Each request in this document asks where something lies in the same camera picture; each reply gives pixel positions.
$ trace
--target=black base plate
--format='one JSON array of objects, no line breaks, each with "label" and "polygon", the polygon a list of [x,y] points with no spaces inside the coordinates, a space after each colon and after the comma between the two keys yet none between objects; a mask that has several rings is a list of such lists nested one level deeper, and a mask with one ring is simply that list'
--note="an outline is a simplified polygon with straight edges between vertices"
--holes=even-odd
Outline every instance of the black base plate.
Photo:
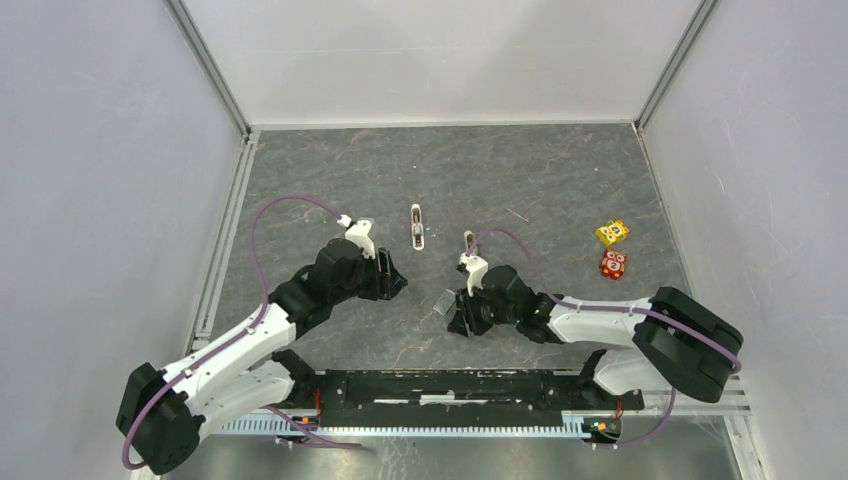
[{"label": "black base plate", "polygon": [[[327,427],[559,426],[563,410],[611,411],[617,405],[613,396],[586,395],[597,387],[576,373],[555,370],[328,370],[300,386],[320,389],[321,425]],[[438,403],[442,399],[432,395],[485,403]],[[296,397],[280,406],[315,407],[314,398]],[[625,410],[645,408],[641,394],[621,399]]]}]

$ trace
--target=small white object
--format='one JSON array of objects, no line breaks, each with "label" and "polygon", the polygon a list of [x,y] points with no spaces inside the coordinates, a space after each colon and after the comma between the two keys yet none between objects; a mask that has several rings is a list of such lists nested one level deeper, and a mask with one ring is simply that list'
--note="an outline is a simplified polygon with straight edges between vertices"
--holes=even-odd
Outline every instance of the small white object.
[{"label": "small white object", "polygon": [[370,218],[360,218],[353,226],[345,231],[345,240],[349,240],[362,249],[362,256],[365,258],[375,258],[377,249],[374,247],[374,241],[368,234],[371,232],[371,227],[374,221]]},{"label": "small white object", "polygon": [[421,214],[421,205],[413,203],[409,215],[412,223],[412,248],[418,251],[424,250],[424,217]]},{"label": "small white object", "polygon": [[466,287],[468,287],[468,296],[473,297],[475,287],[483,288],[483,275],[489,271],[489,263],[480,257],[465,253],[459,256],[459,263],[465,265],[465,270],[468,272]]},{"label": "small white object", "polygon": [[341,225],[345,228],[349,227],[351,222],[352,222],[352,220],[347,215],[342,215],[342,218],[336,220],[336,223],[338,223],[339,225]]}]

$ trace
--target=yellow toy block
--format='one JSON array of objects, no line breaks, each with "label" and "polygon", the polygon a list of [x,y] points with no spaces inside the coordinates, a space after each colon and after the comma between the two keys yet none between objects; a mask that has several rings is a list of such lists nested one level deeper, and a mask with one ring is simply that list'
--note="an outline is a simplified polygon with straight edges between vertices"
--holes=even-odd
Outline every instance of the yellow toy block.
[{"label": "yellow toy block", "polygon": [[610,220],[606,225],[595,230],[595,235],[601,239],[604,245],[609,247],[627,238],[628,232],[630,232],[630,229],[625,227],[621,220],[615,222]]}]

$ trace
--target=white bracket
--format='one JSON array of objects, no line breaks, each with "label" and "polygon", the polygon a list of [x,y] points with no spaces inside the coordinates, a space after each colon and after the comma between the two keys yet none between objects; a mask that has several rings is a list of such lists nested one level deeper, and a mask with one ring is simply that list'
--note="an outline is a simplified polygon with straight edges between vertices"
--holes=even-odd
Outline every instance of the white bracket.
[{"label": "white bracket", "polygon": [[376,258],[377,249],[374,248],[374,241],[368,236],[374,221],[370,218],[360,218],[345,232],[345,240],[349,240],[362,249],[362,256],[365,258]]},{"label": "white bracket", "polygon": [[468,296],[473,297],[475,287],[483,288],[483,275],[489,271],[489,262],[480,257],[463,253],[459,256],[459,263],[464,265],[466,272],[468,272],[466,287],[468,287]]}]

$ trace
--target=toy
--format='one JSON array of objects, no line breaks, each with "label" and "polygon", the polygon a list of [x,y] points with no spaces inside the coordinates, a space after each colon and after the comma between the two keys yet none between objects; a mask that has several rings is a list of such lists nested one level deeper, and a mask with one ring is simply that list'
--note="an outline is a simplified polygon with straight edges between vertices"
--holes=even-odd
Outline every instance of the toy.
[{"label": "toy", "polygon": [[627,238],[630,229],[624,226],[621,220],[607,222],[603,227],[595,230],[595,235],[604,242],[604,245],[611,246]]},{"label": "toy", "polygon": [[618,280],[624,275],[626,262],[627,254],[607,248],[604,250],[604,259],[601,260],[601,275]]}]

